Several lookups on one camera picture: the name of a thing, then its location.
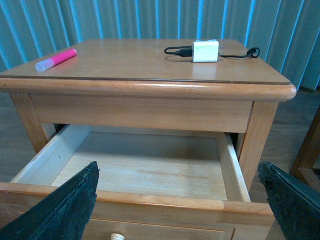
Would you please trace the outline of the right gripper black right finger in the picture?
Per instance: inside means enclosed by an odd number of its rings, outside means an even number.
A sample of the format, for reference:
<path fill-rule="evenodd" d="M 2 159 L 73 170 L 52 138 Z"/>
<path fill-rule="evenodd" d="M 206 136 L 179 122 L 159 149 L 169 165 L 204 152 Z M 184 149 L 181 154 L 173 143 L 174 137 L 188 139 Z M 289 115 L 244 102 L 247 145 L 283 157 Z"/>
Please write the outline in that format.
<path fill-rule="evenodd" d="M 320 193 L 274 164 L 258 165 L 268 204 L 287 240 L 320 238 Z"/>

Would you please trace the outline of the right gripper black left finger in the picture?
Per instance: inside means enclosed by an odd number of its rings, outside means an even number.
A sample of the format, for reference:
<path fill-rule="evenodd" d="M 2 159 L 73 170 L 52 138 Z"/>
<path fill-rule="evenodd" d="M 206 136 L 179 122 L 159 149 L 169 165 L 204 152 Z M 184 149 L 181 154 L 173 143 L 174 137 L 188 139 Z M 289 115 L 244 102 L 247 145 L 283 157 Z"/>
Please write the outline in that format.
<path fill-rule="evenodd" d="M 99 169 L 91 162 L 0 230 L 2 240 L 80 240 L 97 200 Z"/>

